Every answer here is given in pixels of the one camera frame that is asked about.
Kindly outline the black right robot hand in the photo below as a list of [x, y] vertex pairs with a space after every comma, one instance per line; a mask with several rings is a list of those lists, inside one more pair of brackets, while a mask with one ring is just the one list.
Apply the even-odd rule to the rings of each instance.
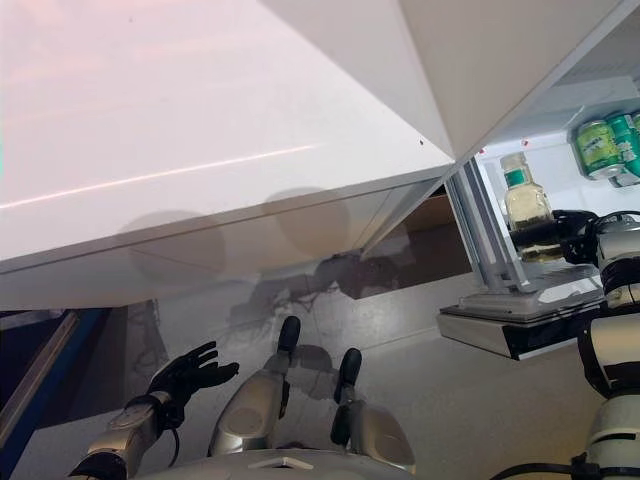
[[553, 210], [549, 218], [512, 229], [510, 238], [523, 262], [564, 260], [595, 265], [597, 220], [595, 213], [585, 210]]

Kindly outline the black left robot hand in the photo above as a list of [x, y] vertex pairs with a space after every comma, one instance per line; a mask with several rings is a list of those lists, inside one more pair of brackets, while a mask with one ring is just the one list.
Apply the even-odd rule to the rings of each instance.
[[147, 392], [165, 392], [177, 405], [185, 406], [200, 389], [222, 385], [239, 373], [237, 362], [220, 366], [217, 358], [216, 341], [196, 347], [156, 373]]

